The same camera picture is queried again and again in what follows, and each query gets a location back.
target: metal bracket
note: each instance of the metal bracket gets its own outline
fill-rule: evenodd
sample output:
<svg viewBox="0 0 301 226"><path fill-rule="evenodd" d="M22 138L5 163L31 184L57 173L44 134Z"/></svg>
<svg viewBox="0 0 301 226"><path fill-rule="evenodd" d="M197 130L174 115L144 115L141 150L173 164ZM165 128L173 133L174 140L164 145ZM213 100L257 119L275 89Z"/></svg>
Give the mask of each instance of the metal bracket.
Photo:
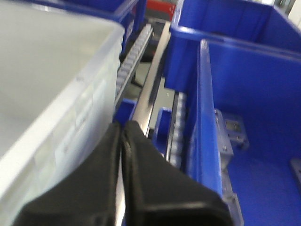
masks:
<svg viewBox="0 0 301 226"><path fill-rule="evenodd" d="M139 65L140 60L151 39L152 30L153 29L150 24L145 25L118 70L115 95L116 110L118 110L122 102L126 87L131 82L137 66Z"/></svg>
<svg viewBox="0 0 301 226"><path fill-rule="evenodd" d="M227 204L235 226L244 226L238 196L232 190L227 169L222 171L222 199Z"/></svg>
<svg viewBox="0 0 301 226"><path fill-rule="evenodd" d="M228 113L223 113L222 115L231 144L242 149L247 149L250 144L242 117Z"/></svg>
<svg viewBox="0 0 301 226"><path fill-rule="evenodd" d="M215 109L218 150L221 155L221 169L227 168L233 157L233 149L226 130L226 124L220 110Z"/></svg>

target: plastic tote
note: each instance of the plastic tote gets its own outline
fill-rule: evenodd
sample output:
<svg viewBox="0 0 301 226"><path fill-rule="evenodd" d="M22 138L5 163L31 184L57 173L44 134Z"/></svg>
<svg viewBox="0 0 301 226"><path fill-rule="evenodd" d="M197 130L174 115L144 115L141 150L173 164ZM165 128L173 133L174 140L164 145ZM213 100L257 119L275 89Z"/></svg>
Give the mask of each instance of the plastic tote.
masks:
<svg viewBox="0 0 301 226"><path fill-rule="evenodd" d="M112 121L123 27L0 2L0 225L94 149Z"/></svg>
<svg viewBox="0 0 301 226"><path fill-rule="evenodd" d="M132 31L144 20L146 0L26 0L71 12L97 16L120 23L125 28L123 49Z"/></svg>
<svg viewBox="0 0 301 226"><path fill-rule="evenodd" d="M214 108L241 116L249 147L228 165L245 226L301 225L291 160L301 159L301 56L202 41L187 173L222 193Z"/></svg>
<svg viewBox="0 0 301 226"><path fill-rule="evenodd" d="M301 32L277 7L244 0L179 0L172 20L165 86L187 92L202 39L231 38L301 52Z"/></svg>

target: blue plastic bin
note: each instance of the blue plastic bin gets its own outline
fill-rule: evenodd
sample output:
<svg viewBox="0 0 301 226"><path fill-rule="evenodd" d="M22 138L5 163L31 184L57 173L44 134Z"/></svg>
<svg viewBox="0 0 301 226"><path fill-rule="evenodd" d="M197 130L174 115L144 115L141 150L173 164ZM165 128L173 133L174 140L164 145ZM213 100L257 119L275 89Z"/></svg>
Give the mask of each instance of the blue plastic bin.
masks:
<svg viewBox="0 0 301 226"><path fill-rule="evenodd" d="M116 111L114 121L118 121L122 127L132 118L136 101L124 98L119 109Z"/></svg>
<svg viewBox="0 0 301 226"><path fill-rule="evenodd" d="M171 113L172 110L165 107L159 110L154 133L152 135L152 143L163 155L166 154Z"/></svg>
<svg viewBox="0 0 301 226"><path fill-rule="evenodd" d="M222 193L214 108L242 116L250 146L228 165L245 226L300 226L301 194L290 167L301 158L301 56L202 41L197 112L186 137L186 172Z"/></svg>
<svg viewBox="0 0 301 226"><path fill-rule="evenodd" d="M301 52L301 32L277 7L244 0L179 0L172 20L165 87L188 92L202 39L234 39Z"/></svg>
<svg viewBox="0 0 301 226"><path fill-rule="evenodd" d="M132 31L138 31L144 20L146 0L25 0L44 6L82 13L113 20L125 28L122 43L126 42Z"/></svg>

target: red object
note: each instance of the red object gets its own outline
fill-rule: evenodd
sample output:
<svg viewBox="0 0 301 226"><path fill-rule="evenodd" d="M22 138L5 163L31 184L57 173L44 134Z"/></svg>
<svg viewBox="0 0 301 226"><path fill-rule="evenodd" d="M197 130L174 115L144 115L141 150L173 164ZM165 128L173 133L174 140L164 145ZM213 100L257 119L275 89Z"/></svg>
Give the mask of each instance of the red object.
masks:
<svg viewBox="0 0 301 226"><path fill-rule="evenodd" d="M167 13L171 21L174 15L175 4L158 0L147 0L146 8Z"/></svg>

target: white plastic container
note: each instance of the white plastic container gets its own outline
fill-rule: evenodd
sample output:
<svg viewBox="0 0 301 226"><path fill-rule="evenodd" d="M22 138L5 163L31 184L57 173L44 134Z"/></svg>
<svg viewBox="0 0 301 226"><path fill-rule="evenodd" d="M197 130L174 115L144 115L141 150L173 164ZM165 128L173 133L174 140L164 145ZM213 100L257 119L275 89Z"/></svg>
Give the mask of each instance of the white plastic container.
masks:
<svg viewBox="0 0 301 226"><path fill-rule="evenodd" d="M0 225L74 170L112 121L123 28L0 2Z"/></svg>

